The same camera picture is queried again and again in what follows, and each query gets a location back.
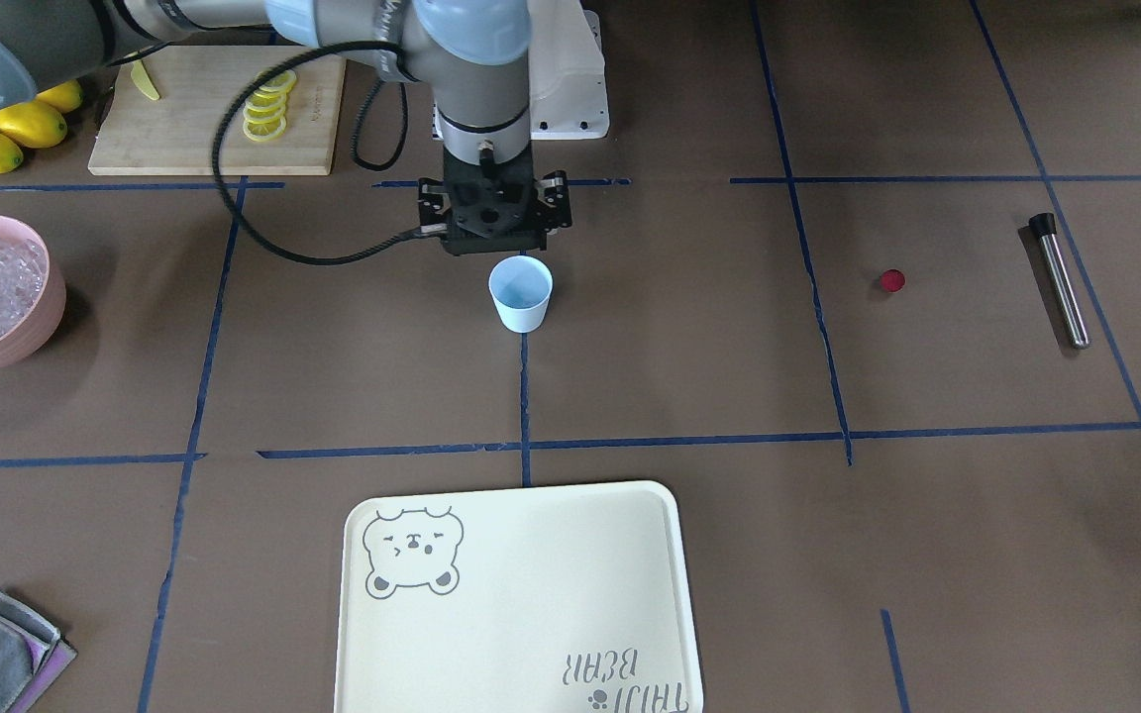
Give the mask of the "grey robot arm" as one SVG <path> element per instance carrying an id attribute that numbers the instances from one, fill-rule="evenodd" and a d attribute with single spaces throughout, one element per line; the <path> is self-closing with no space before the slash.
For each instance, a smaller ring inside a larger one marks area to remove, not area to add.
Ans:
<path id="1" fill-rule="evenodd" d="M 304 256 L 273 244 L 242 214 L 219 167 L 222 141 L 253 86 L 219 119 L 209 170 L 242 230 L 298 264 L 354 264 L 408 241 L 450 256 L 547 248 L 573 222 L 567 176 L 536 176 L 525 1 L 0 1 L 0 110 L 141 52 L 222 29 L 272 26 L 302 51 L 257 76 L 342 55 L 386 82 L 430 86 L 438 110 L 442 180 L 418 183 L 415 229 L 350 256 Z"/>

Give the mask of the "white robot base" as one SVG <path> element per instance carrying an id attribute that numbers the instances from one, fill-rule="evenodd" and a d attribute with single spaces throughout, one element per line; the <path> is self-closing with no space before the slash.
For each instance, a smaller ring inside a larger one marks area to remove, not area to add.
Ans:
<path id="1" fill-rule="evenodd" d="M 531 1 L 531 140 L 601 140 L 610 130 L 601 23 L 580 1 Z"/>

